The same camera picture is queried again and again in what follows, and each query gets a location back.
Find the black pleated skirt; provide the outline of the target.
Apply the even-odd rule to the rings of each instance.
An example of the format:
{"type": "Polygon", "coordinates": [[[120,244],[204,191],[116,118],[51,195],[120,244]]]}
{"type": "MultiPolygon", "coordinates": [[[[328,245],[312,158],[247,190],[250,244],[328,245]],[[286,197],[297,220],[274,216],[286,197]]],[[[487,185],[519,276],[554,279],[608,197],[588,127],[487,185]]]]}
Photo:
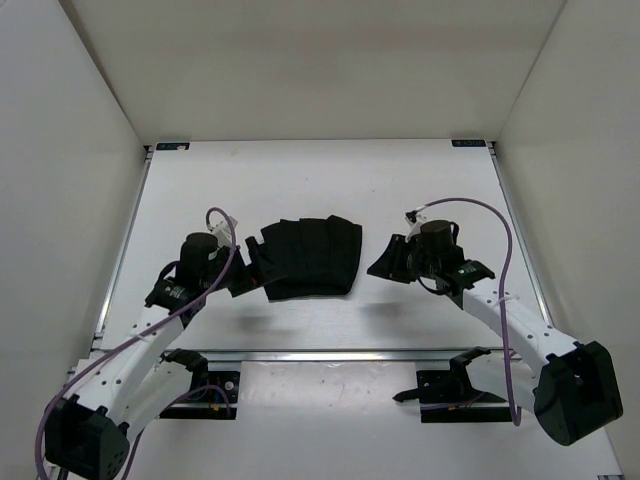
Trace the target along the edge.
{"type": "Polygon", "coordinates": [[[285,277],[264,287],[271,301],[342,297],[356,280],[363,227],[342,217],[280,220],[261,229],[272,261],[285,277]]]}

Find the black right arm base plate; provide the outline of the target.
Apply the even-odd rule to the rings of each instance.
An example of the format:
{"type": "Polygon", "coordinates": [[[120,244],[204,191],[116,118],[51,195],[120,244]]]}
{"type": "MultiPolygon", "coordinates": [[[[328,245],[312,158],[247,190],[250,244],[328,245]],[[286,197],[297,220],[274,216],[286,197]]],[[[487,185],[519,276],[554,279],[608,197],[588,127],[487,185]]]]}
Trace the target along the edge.
{"type": "Polygon", "coordinates": [[[491,350],[474,347],[451,358],[447,370],[418,370],[417,386],[393,396],[396,403],[417,400],[423,424],[501,423],[512,420],[507,401],[475,389],[467,367],[488,360],[491,350]]]}

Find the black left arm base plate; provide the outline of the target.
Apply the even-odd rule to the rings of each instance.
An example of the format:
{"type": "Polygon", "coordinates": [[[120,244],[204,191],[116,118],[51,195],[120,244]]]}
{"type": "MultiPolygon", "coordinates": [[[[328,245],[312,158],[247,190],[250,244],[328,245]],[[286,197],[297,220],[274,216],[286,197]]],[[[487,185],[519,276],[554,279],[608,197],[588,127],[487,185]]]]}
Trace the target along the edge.
{"type": "Polygon", "coordinates": [[[193,379],[189,395],[166,408],[161,419],[235,420],[241,383],[239,364],[209,364],[206,377],[193,379]]]}

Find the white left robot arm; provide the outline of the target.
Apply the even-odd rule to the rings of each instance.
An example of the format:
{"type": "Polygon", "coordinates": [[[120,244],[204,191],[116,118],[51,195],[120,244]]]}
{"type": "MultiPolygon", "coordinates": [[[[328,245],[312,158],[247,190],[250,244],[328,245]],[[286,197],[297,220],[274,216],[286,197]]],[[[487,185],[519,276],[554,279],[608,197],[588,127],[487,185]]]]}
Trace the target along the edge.
{"type": "Polygon", "coordinates": [[[210,293],[226,289],[237,297],[285,278],[265,245],[253,237],[246,245],[249,263],[222,234],[186,237],[126,340],[77,373],[48,406],[37,440],[44,460],[85,479],[126,476],[145,427],[174,401],[206,392],[204,357],[167,348],[210,293]]]}

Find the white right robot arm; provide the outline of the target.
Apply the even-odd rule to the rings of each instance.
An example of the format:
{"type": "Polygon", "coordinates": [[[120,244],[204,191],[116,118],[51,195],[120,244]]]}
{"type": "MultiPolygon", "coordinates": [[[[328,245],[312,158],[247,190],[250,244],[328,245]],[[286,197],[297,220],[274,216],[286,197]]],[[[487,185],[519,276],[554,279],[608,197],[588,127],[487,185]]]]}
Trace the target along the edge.
{"type": "Polygon", "coordinates": [[[459,408],[485,395],[514,415],[530,412],[556,443],[569,446],[619,419],[623,404],[612,357],[599,342],[582,343],[546,323],[506,289],[506,275],[465,256],[459,226],[409,211],[406,235],[391,237],[368,275],[396,283],[433,281],[433,295],[451,300],[502,340],[502,350],[474,347],[448,368],[394,401],[459,408]]]}

